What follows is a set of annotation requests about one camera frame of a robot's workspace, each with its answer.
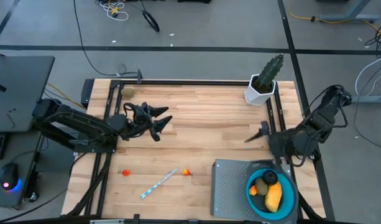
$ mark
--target gray stand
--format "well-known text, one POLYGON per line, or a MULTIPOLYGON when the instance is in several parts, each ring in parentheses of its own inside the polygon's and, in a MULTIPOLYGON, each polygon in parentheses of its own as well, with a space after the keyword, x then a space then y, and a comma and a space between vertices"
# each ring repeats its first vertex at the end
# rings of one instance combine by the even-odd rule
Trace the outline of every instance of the gray stand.
POLYGON ((337 15, 321 15, 319 19, 329 21, 329 22, 339 22, 339 21, 366 21, 366 22, 374 22, 379 20, 378 15, 365 15, 359 14, 363 8, 370 2, 370 0, 358 0, 356 5, 349 11, 348 14, 337 14, 337 15))
MULTIPOLYGON (((271 224, 296 224, 297 206, 294 206, 293 211, 287 217, 277 221, 266 220, 254 212, 245 195, 246 184, 250 176, 250 165, 249 161, 215 160, 211 182, 211 214, 218 218, 271 224)), ((289 165, 282 165, 282 168, 287 174, 291 174, 289 165)), ((296 201, 298 201, 298 194, 295 195, 296 201)))
POLYGON ((352 96, 352 103, 357 103, 359 99, 359 103, 381 103, 381 95, 377 96, 352 96))

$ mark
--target black floor stripe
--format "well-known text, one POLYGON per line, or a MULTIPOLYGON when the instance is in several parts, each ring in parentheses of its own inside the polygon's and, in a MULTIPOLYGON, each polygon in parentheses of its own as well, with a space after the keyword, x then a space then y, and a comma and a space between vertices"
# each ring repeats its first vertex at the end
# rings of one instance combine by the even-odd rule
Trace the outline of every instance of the black floor stripe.
POLYGON ((0 35, 2 31, 4 30, 6 24, 8 23, 9 19, 11 18, 12 14, 14 13, 14 10, 16 6, 19 4, 21 0, 15 0, 14 3, 12 4, 11 8, 9 9, 8 13, 5 15, 4 20, 0 24, 0 35))
MULTIPOLYGON (((306 96, 305 86, 303 84, 298 57, 296 56, 297 51, 295 50, 294 43, 292 40, 290 25, 288 24, 287 13, 285 10, 283 0, 277 0, 277 2, 280 8, 280 13, 282 15, 282 21, 283 21, 285 36, 288 42, 288 48, 290 49, 290 55, 291 55, 292 64, 293 64, 294 72, 295 72, 295 80, 296 80, 296 84, 298 85, 298 92, 301 98, 301 106, 305 110, 308 108, 309 103, 308 103, 308 98, 306 96)), ((305 111, 305 115, 308 115, 309 113, 310 113, 309 110, 305 111)), ((328 220, 334 221, 335 220, 334 209, 333 209, 333 204, 331 202, 331 197, 329 195, 329 189, 328 189, 328 184, 326 180, 326 174, 324 173, 323 162, 321 159, 319 159, 317 162, 314 162, 313 165, 316 171, 317 180, 319 183, 319 189, 320 189, 326 217, 328 220)))
POLYGON ((288 24, 287 14, 285 12, 283 0, 277 0, 277 2, 278 2, 278 7, 280 8, 281 16, 282 16, 284 32, 285 32, 285 37, 287 38, 288 48, 290 49, 290 56, 291 56, 292 65, 293 65, 294 72, 295 72, 295 80, 296 80, 296 84, 298 85, 298 92, 299 92, 300 98, 301 98, 300 99, 301 100, 301 106, 305 110, 309 106, 308 97, 306 96, 306 90, 305 90, 305 86, 303 84, 300 64, 298 62, 298 57, 296 56, 294 42, 292 40, 290 25, 288 24))
MULTIPOLYGON (((255 52, 289 53, 288 49, 259 47, 149 47, 149 46, 84 46, 86 51, 156 51, 156 52, 255 52)), ((81 46, 0 45, 0 50, 83 50, 81 46)))
MULTIPOLYGON (((50 51, 81 51, 81 46, 52 46, 52 45, 0 45, 0 50, 50 50, 50 51)), ((153 46, 86 46, 87 51, 144 51, 144 52, 245 52, 245 53, 284 53, 288 49, 273 49, 260 47, 153 47, 153 46)), ((295 49, 296 54, 313 55, 375 55, 374 50, 315 50, 295 49)))
POLYGON ((297 54, 320 54, 320 55, 376 55, 375 50, 311 50, 295 49, 297 54))

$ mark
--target potted cactus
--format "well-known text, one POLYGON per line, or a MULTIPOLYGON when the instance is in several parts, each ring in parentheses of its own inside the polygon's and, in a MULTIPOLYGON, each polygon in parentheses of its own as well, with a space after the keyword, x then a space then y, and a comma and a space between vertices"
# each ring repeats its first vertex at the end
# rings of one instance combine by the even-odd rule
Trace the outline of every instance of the potted cactus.
POLYGON ((284 55, 272 58, 260 74, 252 75, 244 96, 249 105, 260 106, 275 92, 276 81, 273 79, 283 66, 284 55))

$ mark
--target wooden tabletop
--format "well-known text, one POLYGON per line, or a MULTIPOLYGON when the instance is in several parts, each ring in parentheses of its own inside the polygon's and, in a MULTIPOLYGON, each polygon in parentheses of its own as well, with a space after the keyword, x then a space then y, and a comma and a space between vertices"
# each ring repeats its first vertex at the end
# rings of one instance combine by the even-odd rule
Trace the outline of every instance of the wooden tabletop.
MULTIPOLYGON (((109 84, 109 79, 95 80, 88 114, 103 117, 109 84)), ((278 86, 285 123, 292 128, 302 120, 295 84, 278 82, 278 86)), ((130 141, 118 141, 109 171, 103 218, 132 218, 138 213, 145 219, 216 220, 209 214, 211 166, 215 159, 272 158, 266 139, 244 143, 258 131, 261 121, 269 120, 266 105, 246 104, 245 86, 125 85, 125 88, 134 89, 135 96, 123 98, 121 103, 168 106, 170 109, 162 118, 172 115, 173 119, 160 135, 160 142, 154 142, 149 132, 130 141), (176 174, 140 199, 142 193, 176 167, 180 168, 176 174), (122 175, 124 169, 131 171, 130 176, 122 175), (193 175, 183 176, 183 169, 189 169, 193 175)), ((272 100, 276 112, 274 97, 272 100)), ((274 116, 280 130, 278 116, 274 116)), ((94 158, 95 154, 87 154, 75 164, 63 214, 73 209, 86 192, 94 158)), ((325 216, 313 164, 307 162, 296 168, 295 176, 306 201, 316 213, 325 216)), ((98 194, 94 196, 92 213, 96 211, 98 194)))

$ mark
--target orange object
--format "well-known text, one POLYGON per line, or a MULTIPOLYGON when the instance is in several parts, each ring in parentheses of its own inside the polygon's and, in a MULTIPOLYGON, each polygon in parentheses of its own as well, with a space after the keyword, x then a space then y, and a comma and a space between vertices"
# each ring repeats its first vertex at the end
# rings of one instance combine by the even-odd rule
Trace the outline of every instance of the orange object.
POLYGON ((183 169, 183 175, 192 175, 188 169, 183 169))
POLYGON ((257 187, 256 186, 252 186, 249 190, 248 190, 248 194, 254 196, 254 195, 257 195, 257 187))
POLYGON ((124 170, 123 172, 122 172, 122 175, 124 175, 124 176, 129 176, 129 170, 124 170))
POLYGON ((280 200, 282 199, 282 186, 279 181, 276 184, 269 185, 265 196, 266 208, 271 212, 277 212, 280 200))

